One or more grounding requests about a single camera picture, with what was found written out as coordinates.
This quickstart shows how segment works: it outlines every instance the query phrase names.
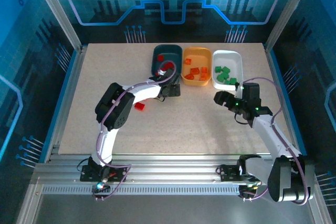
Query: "gray floor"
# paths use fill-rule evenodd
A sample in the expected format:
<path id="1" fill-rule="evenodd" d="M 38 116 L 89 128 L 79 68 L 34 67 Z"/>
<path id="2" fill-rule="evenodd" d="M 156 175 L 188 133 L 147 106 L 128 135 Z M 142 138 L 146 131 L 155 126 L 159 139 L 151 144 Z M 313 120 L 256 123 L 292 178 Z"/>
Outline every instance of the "gray floor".
<path id="1" fill-rule="evenodd" d="M 275 203 L 269 196 L 243 202 L 237 196 L 91 196 L 45 195 L 35 224 L 68 223 L 312 223 L 308 205 Z"/>

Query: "green cube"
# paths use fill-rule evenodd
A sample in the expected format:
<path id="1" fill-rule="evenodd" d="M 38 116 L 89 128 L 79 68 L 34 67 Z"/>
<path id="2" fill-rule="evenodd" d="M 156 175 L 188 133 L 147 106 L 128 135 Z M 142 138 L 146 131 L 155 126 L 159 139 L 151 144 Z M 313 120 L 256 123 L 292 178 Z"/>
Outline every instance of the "green cube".
<path id="1" fill-rule="evenodd" d="M 230 83 L 231 83 L 232 85 L 236 84 L 236 82 L 237 82 L 237 78 L 231 78 L 231 79 L 230 79 Z"/>
<path id="2" fill-rule="evenodd" d="M 220 75 L 223 76 L 224 79 L 228 79 L 228 78 L 229 78 L 229 74 L 226 73 L 226 72 L 223 72 L 223 73 L 221 73 Z"/>
<path id="3" fill-rule="evenodd" d="M 222 67 L 215 67 L 215 73 L 220 73 L 222 71 Z"/>
<path id="4" fill-rule="evenodd" d="M 226 72 L 226 73 L 230 73 L 231 72 L 231 70 L 229 68 L 227 68 L 227 67 L 223 67 L 222 71 Z"/>
<path id="5" fill-rule="evenodd" d="M 224 80 L 225 80 L 225 78 L 224 78 L 221 74 L 219 74 L 219 75 L 217 76 L 217 81 L 219 81 L 219 82 L 224 82 Z"/>

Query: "white bowl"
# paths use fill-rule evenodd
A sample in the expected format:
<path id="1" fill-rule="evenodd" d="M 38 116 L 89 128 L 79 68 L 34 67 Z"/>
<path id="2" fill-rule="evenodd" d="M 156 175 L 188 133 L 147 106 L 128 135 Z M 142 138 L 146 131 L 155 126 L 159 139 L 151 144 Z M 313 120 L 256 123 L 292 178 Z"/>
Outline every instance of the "white bowl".
<path id="1" fill-rule="evenodd" d="M 228 67 L 231 71 L 230 78 L 237 78 L 237 82 L 242 85 L 243 82 L 243 62 L 241 55 L 234 51 L 217 50 L 212 54 L 212 85 L 216 89 L 235 91 L 234 85 L 226 85 L 217 81 L 217 76 L 221 73 L 215 73 L 215 67 Z"/>

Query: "glass panel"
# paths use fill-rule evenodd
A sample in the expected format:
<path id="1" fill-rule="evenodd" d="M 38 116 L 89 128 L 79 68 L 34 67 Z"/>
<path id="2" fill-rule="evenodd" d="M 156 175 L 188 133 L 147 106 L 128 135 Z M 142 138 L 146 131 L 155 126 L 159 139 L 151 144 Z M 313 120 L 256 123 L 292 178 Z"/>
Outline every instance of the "glass panel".
<path id="1" fill-rule="evenodd" d="M 274 46 L 307 153 L 317 162 L 318 179 L 325 179 L 321 189 L 329 189 L 322 192 L 334 219 L 335 31 L 336 0 L 301 0 Z"/>
<path id="2" fill-rule="evenodd" d="M 60 1 L 87 44 L 266 42 L 287 0 Z"/>
<path id="3" fill-rule="evenodd" d="M 0 222 L 14 223 L 73 49 L 44 0 L 1 0 L 0 27 Z"/>

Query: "speckled tabletop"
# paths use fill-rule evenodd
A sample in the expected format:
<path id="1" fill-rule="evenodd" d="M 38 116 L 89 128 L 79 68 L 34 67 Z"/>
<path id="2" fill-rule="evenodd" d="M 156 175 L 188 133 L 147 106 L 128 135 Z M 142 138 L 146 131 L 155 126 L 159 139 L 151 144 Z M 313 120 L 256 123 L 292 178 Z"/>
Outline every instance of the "speckled tabletop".
<path id="1" fill-rule="evenodd" d="M 68 120 L 60 142 L 60 154 L 90 154 L 99 132 L 94 109 L 107 87 L 117 82 L 132 85 L 151 76 L 153 49 L 159 44 L 89 44 Z M 272 79 L 262 44 L 179 43 L 224 49 L 241 54 L 244 79 Z M 275 88 L 260 83 L 264 106 L 273 112 L 280 107 Z M 247 125 L 239 125 L 234 114 L 213 101 L 216 90 L 211 81 L 191 87 L 181 81 L 181 96 L 161 103 L 146 100 L 145 110 L 131 110 L 119 130 L 113 153 L 127 154 L 248 154 L 268 153 L 266 146 Z M 276 122 L 288 139 L 289 131 L 281 113 Z"/>

